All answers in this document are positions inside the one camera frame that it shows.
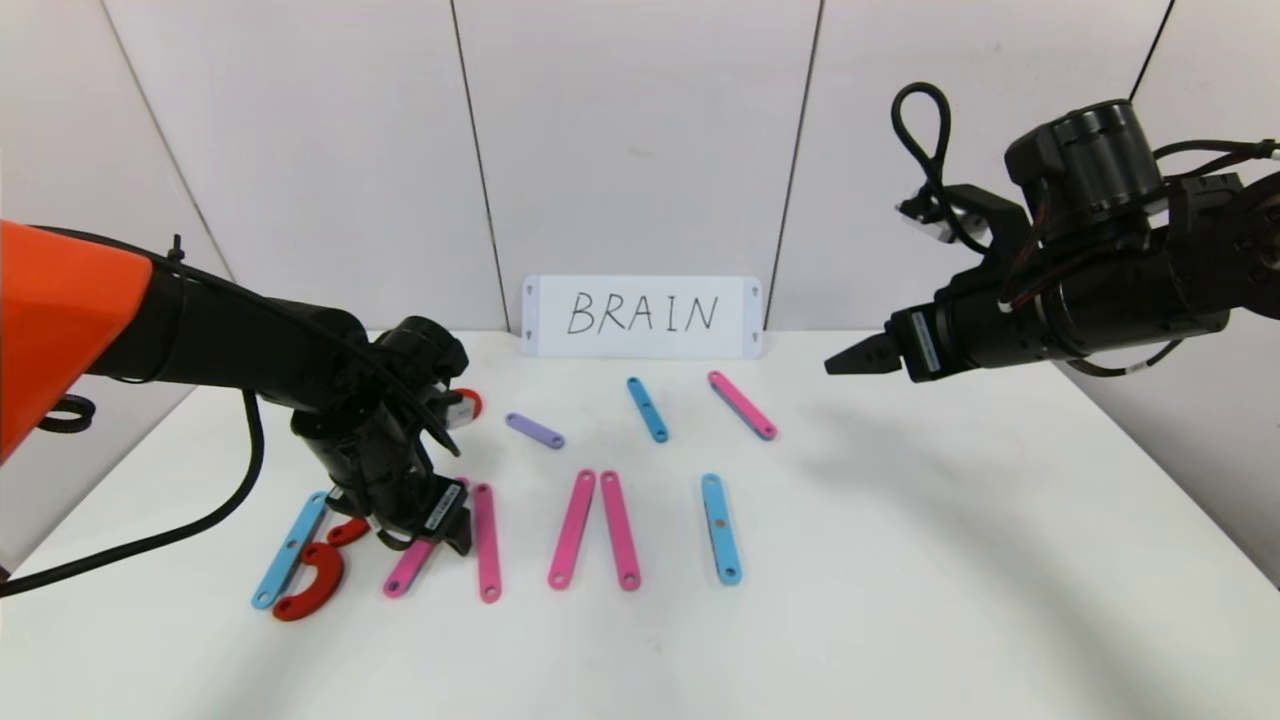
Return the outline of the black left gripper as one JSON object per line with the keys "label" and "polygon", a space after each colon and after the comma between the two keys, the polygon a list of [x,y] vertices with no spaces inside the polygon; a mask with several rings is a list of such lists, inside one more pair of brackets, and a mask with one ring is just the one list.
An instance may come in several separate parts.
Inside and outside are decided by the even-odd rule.
{"label": "black left gripper", "polygon": [[466,557],[474,546],[467,491],[434,471],[416,420],[402,420],[384,402],[352,402],[326,410],[326,505],[364,518],[392,551],[424,539]]}

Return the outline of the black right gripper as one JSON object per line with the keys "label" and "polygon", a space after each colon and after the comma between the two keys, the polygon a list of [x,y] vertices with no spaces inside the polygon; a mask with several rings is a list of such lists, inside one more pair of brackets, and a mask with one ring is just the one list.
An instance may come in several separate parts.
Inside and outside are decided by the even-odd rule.
{"label": "black right gripper", "polygon": [[928,304],[895,313],[887,332],[872,334],[824,360],[828,375],[899,372],[902,363],[916,383],[978,369],[1038,363],[1043,359],[1039,299],[1009,313],[996,282],[952,282]]}

